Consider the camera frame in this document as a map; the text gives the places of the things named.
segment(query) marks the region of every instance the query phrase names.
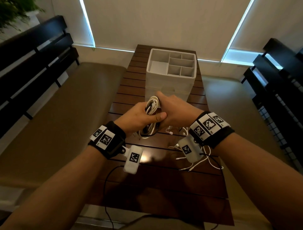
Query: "wooden table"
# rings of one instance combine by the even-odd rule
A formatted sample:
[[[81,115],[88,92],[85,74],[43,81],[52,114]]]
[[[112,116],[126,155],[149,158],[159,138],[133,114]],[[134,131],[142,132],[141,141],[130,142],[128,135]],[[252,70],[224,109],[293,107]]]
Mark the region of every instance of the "wooden table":
[[[196,53],[138,45],[107,115],[107,121],[116,120],[137,102],[145,101],[145,74],[151,48]],[[208,110],[199,65],[187,102],[202,110]],[[203,222],[234,225],[221,170],[204,161],[191,172],[180,171],[179,169],[191,164],[186,159],[175,160],[177,157],[183,157],[183,153],[168,148],[183,138],[183,131],[176,129],[173,133],[169,135],[165,130],[160,130],[148,139],[138,140],[134,136],[126,138],[128,148],[132,144],[143,148],[137,174],[127,174],[123,168],[116,169],[106,183],[103,199],[106,176],[114,167],[124,165],[125,157],[119,154],[108,160],[87,203],[179,218],[198,225],[203,225]]]

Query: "black wristband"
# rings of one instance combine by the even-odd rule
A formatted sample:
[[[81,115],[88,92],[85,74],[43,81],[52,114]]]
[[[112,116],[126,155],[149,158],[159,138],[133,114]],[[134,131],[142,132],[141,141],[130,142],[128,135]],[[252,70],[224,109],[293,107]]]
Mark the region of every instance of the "black wristband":
[[[233,132],[234,130],[226,121],[209,111],[201,113],[189,130],[197,143],[201,146],[208,145],[211,148],[215,148]]]
[[[91,137],[88,145],[95,147],[107,159],[121,153],[125,146],[125,132],[113,121],[101,126]]]

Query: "person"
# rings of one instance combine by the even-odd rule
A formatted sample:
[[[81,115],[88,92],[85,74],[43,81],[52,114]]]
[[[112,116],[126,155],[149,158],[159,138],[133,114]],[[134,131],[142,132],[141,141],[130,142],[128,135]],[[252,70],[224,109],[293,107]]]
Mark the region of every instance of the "person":
[[[176,96],[161,92],[161,113],[149,116],[146,103],[138,103],[114,123],[127,135],[146,125],[189,127],[203,112]],[[303,225],[303,176],[270,153],[236,133],[214,149],[243,190],[277,229],[299,229]],[[88,146],[15,210],[4,229],[69,229],[84,206],[106,158]]]

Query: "green foliage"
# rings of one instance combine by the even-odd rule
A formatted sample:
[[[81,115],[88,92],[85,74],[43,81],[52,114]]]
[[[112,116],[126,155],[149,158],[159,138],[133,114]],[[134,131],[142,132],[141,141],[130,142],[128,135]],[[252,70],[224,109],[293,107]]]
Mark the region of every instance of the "green foliage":
[[[3,28],[13,26],[16,19],[27,22],[29,17],[26,13],[35,10],[43,11],[35,0],[0,0],[0,33],[3,33]]]

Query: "person's left hand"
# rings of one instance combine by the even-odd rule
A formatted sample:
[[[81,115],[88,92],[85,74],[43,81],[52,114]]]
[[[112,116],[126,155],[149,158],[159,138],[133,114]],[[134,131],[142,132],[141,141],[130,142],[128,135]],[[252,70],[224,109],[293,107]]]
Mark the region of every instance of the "person's left hand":
[[[147,102],[137,103],[114,121],[125,132],[126,136],[142,130],[148,124],[161,122],[167,117],[165,112],[157,113],[156,115],[147,115],[145,112],[146,104]]]

